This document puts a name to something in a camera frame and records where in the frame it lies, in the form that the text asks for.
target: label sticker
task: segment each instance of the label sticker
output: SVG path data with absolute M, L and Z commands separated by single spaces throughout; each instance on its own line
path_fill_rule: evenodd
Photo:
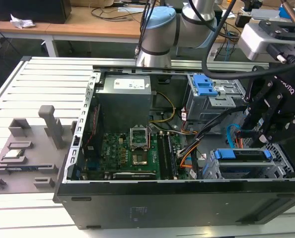
M 21 171 L 21 168 L 7 168 L 8 171 Z
M 223 87 L 221 87 L 221 86 L 215 86 L 215 89 L 217 91 L 225 91 L 225 89 Z
M 187 114 L 186 113 L 182 113 L 182 120 L 186 120 Z
M 117 78 L 114 80 L 114 89 L 145 89 L 144 79 Z
M 194 172 L 194 170 L 190 170 L 189 174 L 192 176 L 193 179 L 196 179 L 197 174 Z
M 207 155 L 206 154 L 201 154 L 201 156 L 198 158 L 198 160 L 206 160 Z

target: white table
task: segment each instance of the white table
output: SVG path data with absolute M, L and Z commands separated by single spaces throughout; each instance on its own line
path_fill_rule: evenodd
M 44 125 L 37 114 L 42 104 L 54 105 L 55 116 L 62 124 L 70 125 L 77 119 L 94 64 L 134 65 L 134 61 L 38 57 L 21 61 L 0 89 L 0 150 L 10 135 L 7 127 L 12 118 L 25 117 L 31 125 Z M 172 62 L 178 64 L 200 67 L 199 61 Z M 239 65 L 250 70 L 253 64 L 209 63 L 211 68 L 233 69 Z M 0 195 L 0 238 L 295 237 L 295 207 L 265 225 L 80 231 L 64 207 L 54 204 L 52 198 L 52 193 Z

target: yellow wire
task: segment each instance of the yellow wire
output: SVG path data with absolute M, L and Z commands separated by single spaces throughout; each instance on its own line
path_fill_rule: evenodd
M 173 112 L 172 112 L 172 115 L 169 117 L 169 118 L 167 118 L 167 119 L 163 119 L 163 120 L 149 120 L 149 122 L 167 122 L 167 121 L 169 121 L 169 120 L 171 120 L 174 116 L 175 116 L 175 107 L 174 107 L 174 104 L 171 102 L 171 100 L 168 98 L 168 97 L 166 97 L 164 94 L 162 94 L 162 93 L 160 93 L 160 92 L 156 92 L 156 93 L 158 93 L 158 94 L 160 94 L 160 95 L 162 95 L 170 104 L 171 104 L 171 106 L 172 106 L 172 108 L 173 108 Z

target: black computer case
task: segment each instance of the black computer case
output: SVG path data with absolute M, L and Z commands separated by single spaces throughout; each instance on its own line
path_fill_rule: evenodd
M 64 24 L 72 8 L 70 0 L 0 0 L 0 21 L 14 17 Z

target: circuit board chip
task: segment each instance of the circuit board chip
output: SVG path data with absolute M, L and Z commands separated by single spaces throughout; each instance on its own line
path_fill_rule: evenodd
M 144 151 L 132 152 L 132 164 L 133 165 L 148 165 L 148 157 Z

